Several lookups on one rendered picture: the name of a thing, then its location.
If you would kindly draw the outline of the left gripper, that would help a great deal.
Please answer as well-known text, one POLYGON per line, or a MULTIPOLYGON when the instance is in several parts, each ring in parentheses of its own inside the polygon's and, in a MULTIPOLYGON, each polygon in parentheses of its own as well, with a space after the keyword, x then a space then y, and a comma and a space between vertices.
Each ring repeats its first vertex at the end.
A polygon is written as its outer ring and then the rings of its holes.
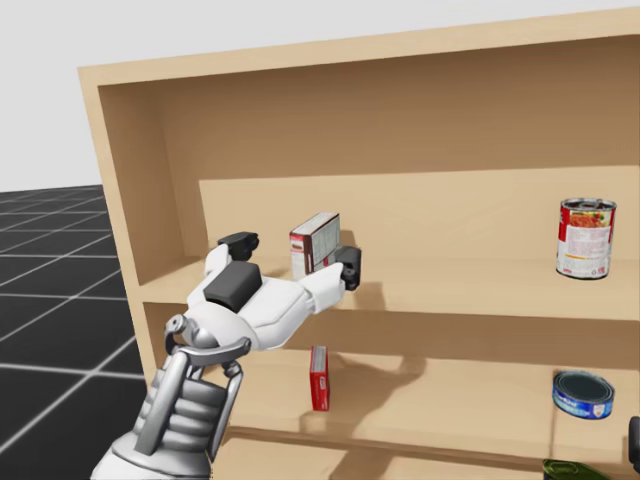
POLYGON ((243 262, 258 245, 254 232, 219 239, 205 259, 207 277, 188 296, 186 318, 221 346, 246 337, 253 350, 280 348, 312 313, 336 306, 360 285, 357 247, 338 248, 334 263, 297 283, 264 277, 256 264, 243 262))

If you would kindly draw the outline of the brown and white carton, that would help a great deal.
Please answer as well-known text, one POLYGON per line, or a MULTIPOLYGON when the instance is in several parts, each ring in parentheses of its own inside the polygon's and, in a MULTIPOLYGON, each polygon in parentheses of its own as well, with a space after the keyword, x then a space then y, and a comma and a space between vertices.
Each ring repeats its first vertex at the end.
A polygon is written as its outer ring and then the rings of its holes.
POLYGON ((292 277, 300 280, 335 262, 340 243, 340 215, 320 212, 294 228, 289 240, 292 277))

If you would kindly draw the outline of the pale wooden shelf unit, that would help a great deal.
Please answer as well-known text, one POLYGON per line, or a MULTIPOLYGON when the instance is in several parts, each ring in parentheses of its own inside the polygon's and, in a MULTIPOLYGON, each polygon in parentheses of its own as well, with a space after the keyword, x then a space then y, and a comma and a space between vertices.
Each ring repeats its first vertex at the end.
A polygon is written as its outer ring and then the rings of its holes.
POLYGON ((253 352, 212 480, 640 480, 640 6, 84 67, 147 377, 217 241, 340 215, 360 287, 253 352), (607 277, 556 271, 560 203, 617 204, 607 277), (330 404, 315 411, 313 346, 330 404), (615 389, 586 420, 552 399, 615 389))

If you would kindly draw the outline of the red and white can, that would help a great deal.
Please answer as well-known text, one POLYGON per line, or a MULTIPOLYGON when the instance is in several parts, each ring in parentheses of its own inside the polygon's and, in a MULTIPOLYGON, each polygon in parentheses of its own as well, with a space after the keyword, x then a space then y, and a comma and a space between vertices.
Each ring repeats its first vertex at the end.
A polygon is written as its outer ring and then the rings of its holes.
POLYGON ((601 198, 560 203, 556 271, 579 280, 608 276, 617 204, 601 198))

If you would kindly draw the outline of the red carton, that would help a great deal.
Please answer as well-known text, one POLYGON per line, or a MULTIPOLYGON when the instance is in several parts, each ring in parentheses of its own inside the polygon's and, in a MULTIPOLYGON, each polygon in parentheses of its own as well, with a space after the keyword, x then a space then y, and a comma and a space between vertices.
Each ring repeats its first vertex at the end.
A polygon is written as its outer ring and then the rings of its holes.
POLYGON ((310 360, 310 389, 315 411, 328 411, 330 404, 329 361, 326 346, 313 346, 310 360))

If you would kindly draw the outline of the blue flat can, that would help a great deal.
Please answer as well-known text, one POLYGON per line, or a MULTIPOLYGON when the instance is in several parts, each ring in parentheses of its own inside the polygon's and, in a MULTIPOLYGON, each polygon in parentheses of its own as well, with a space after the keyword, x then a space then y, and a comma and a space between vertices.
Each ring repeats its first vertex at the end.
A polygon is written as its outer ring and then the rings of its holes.
POLYGON ((614 387, 604 378, 582 370, 554 375, 552 399, 565 413, 586 420, 607 418, 613 410, 614 387))

